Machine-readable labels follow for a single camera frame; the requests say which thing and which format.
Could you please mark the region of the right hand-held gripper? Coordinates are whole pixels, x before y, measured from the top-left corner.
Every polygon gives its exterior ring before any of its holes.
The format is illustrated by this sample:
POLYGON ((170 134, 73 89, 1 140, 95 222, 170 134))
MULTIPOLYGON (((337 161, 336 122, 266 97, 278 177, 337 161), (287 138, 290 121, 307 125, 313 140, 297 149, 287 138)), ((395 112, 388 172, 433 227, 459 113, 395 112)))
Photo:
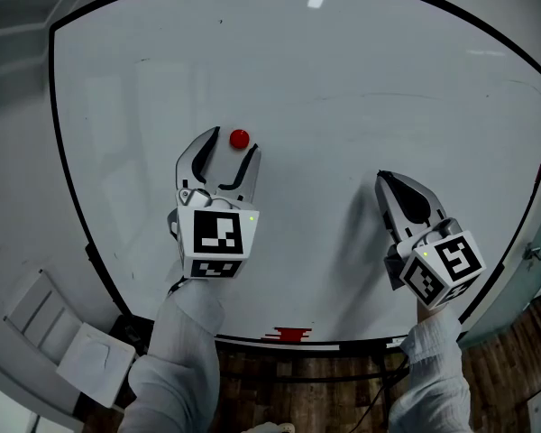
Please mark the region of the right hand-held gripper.
POLYGON ((394 243, 384 258, 393 289, 406 286, 425 309, 437 309, 461 296, 486 270, 471 232, 445 218, 429 188, 380 170, 375 196, 394 243))

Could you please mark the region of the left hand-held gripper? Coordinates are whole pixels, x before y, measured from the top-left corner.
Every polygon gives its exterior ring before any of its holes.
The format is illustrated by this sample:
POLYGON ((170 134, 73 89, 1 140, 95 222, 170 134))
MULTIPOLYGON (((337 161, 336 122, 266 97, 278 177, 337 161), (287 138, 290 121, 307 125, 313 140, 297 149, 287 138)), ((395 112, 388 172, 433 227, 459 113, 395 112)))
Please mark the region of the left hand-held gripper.
POLYGON ((215 149, 220 127, 195 138, 176 162, 177 205, 167 216, 179 248, 182 278, 216 280, 236 277, 246 264, 260 212, 252 204, 261 149, 244 156, 230 184, 206 190, 204 170, 215 149))

